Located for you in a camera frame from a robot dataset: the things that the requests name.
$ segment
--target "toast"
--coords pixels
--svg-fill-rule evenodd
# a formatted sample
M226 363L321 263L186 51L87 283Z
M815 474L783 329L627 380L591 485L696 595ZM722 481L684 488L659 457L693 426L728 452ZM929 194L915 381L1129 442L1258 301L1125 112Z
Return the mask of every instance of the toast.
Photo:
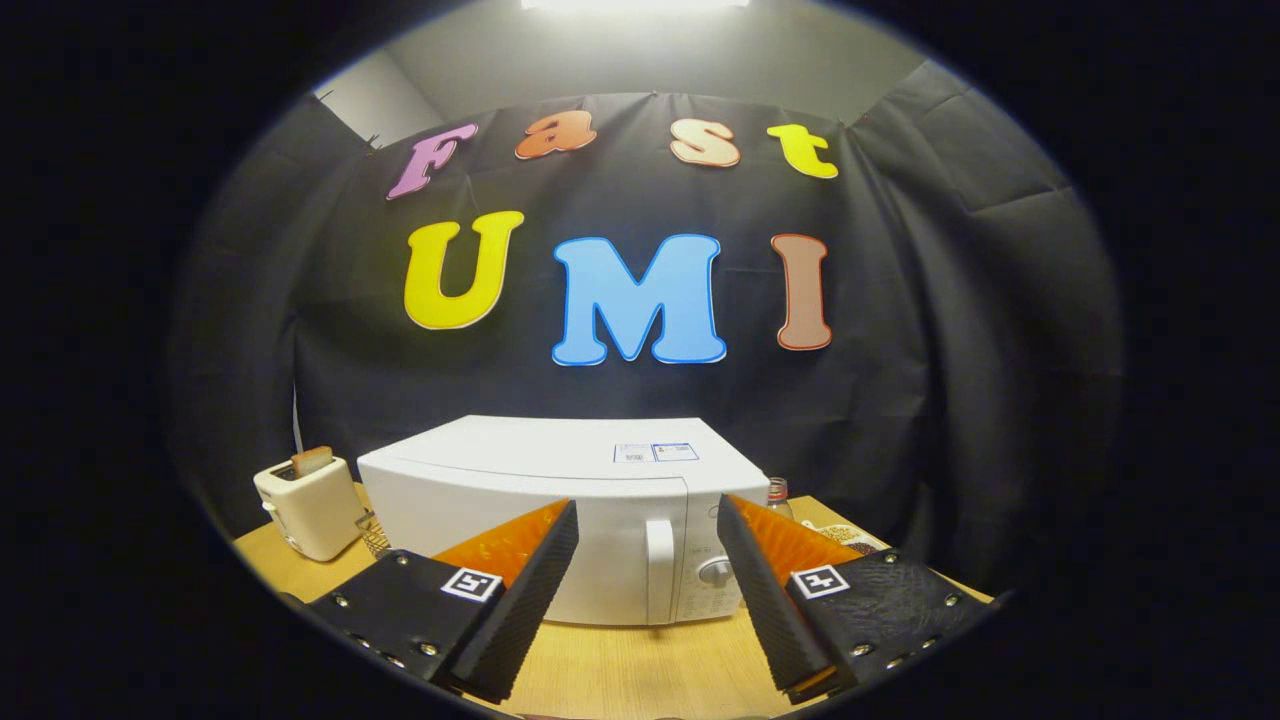
M306 452L294 455L291 462L293 464L293 477L301 478L333 462L333 448L328 445L312 447Z

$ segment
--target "bottle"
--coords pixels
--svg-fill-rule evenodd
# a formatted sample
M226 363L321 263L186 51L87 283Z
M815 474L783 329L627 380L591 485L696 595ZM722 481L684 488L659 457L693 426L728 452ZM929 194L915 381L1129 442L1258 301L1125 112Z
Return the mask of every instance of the bottle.
M787 502L787 482L785 479L769 478L769 502L765 507L787 520L796 519L795 512L791 511L791 503Z

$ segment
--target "metal basket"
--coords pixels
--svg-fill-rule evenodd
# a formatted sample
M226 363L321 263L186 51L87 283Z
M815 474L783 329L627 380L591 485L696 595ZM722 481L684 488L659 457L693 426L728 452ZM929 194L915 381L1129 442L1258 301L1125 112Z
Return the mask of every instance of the metal basket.
M369 552L374 553L375 560L390 552L392 543L387 539L383 524L378 521L378 516L372 511L361 515L356 520L356 527L360 528L360 537L365 541Z

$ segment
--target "white microwave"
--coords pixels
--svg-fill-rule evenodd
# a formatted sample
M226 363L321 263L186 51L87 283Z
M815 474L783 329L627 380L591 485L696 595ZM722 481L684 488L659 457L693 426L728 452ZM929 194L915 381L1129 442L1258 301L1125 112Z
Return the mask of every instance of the white microwave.
M721 493L764 505L768 478L696 418L468 415L357 459L392 547L435 555L562 497L579 544L545 619L663 625L732 615Z

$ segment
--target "black fabric curtain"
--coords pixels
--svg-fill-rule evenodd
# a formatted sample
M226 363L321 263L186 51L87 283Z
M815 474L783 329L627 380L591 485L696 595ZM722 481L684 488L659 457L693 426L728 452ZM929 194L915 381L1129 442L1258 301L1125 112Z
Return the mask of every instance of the black fabric curtain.
M517 160L535 120L586 110L598 137ZM669 150L672 122L721 122L741 161ZM479 124L430 183L385 199L425 137ZM827 140L832 179L796 172L773 126ZM425 331L403 307L408 236L453 220L442 290L471 286L471 223L512 234L479 323ZM605 237L643 277L673 234L714 237L716 364L634 361L609 346L561 366L564 269L553 249ZM795 352L769 240L823 241L832 343ZM700 416L767 474L988 591L1088 518L1115 423L1117 299L1084 204L991 101L928 63L852 126L666 94L548 100L465 118L376 152L308 100L210 209L170 346L177 457L232 534L268 521L252 474L306 446L364 452L467 414Z

